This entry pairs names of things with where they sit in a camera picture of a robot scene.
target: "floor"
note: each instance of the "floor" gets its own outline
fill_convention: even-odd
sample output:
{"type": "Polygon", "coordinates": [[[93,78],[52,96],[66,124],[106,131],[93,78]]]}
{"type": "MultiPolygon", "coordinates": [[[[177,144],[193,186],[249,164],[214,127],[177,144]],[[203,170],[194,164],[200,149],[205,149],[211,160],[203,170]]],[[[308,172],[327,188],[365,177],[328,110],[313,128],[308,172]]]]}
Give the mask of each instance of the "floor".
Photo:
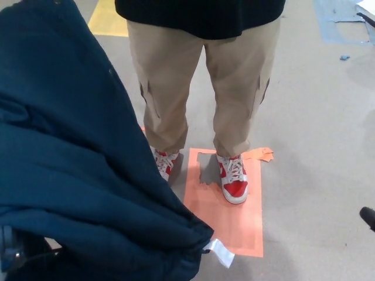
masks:
{"type": "MultiPolygon", "coordinates": [[[[13,0],[2,0],[0,9],[13,0]]],[[[97,0],[76,0],[89,22],[97,0]]],[[[350,36],[358,36],[348,26],[350,36]]],[[[127,37],[97,36],[142,124],[144,102],[127,37]]],[[[254,124],[262,165],[262,258],[236,256],[230,269],[203,258],[195,281],[374,280],[375,234],[359,210],[375,207],[375,49],[322,41],[312,0],[288,0],[272,82],[254,124]],[[341,55],[350,55],[340,61],[341,55]]],[[[214,94],[204,54],[192,81],[188,148],[213,148],[214,94]]],[[[188,158],[182,161],[186,170],[188,158]]],[[[186,173],[173,183],[181,199],[186,173]]]]}

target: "khaki cargo pants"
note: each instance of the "khaki cargo pants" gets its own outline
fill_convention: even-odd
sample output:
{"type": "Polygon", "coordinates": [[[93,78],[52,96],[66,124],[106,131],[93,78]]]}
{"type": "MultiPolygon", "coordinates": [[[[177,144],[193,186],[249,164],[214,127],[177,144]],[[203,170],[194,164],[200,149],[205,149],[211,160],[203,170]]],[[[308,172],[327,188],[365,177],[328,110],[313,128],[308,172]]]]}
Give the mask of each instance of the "khaki cargo pants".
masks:
{"type": "Polygon", "coordinates": [[[203,40],[181,30],[135,22],[128,22],[128,29],[146,101],[149,144],[167,153],[184,147],[190,82],[204,48],[216,99],[215,148],[221,156],[249,150],[251,119],[270,82],[280,19],[226,40],[203,40]]]}

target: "clothing label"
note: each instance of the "clothing label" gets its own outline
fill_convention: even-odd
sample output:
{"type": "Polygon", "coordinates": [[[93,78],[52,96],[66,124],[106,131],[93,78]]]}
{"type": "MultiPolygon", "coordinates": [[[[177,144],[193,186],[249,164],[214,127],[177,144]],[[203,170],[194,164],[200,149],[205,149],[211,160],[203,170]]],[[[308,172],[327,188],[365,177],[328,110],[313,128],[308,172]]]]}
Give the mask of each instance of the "clothing label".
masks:
{"type": "Polygon", "coordinates": [[[210,243],[207,244],[207,246],[203,248],[203,250],[213,251],[219,259],[219,262],[226,268],[229,268],[231,266],[232,261],[234,259],[234,253],[230,252],[227,248],[225,248],[223,243],[218,239],[212,240],[210,243]]]}

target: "sneaker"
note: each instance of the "sneaker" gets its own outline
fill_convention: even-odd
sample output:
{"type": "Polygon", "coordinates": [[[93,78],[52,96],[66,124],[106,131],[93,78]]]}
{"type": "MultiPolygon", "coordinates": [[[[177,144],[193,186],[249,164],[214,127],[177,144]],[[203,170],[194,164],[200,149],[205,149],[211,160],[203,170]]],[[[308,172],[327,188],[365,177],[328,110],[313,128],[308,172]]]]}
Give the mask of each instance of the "sneaker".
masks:
{"type": "Polygon", "coordinates": [[[160,152],[155,149],[154,151],[154,157],[156,161],[156,165],[158,167],[158,170],[160,172],[160,175],[165,179],[166,181],[169,180],[169,176],[172,173],[172,169],[176,163],[176,159],[178,157],[179,153],[172,153],[167,154],[165,152],[160,152]]]}
{"type": "Polygon", "coordinates": [[[242,157],[221,157],[217,155],[220,168],[221,189],[224,197],[232,204],[246,201],[248,194],[247,175],[242,157]]]}

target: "yellow tape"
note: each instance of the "yellow tape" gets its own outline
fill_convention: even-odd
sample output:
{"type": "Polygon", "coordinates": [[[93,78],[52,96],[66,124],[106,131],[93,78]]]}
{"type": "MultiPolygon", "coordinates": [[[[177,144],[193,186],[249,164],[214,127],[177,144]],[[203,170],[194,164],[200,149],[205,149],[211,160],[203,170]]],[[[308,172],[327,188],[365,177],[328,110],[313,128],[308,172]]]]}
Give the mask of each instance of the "yellow tape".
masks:
{"type": "Polygon", "coordinates": [[[88,27],[94,35],[128,37],[127,21],[115,10],[114,0],[99,0],[88,27]]]}

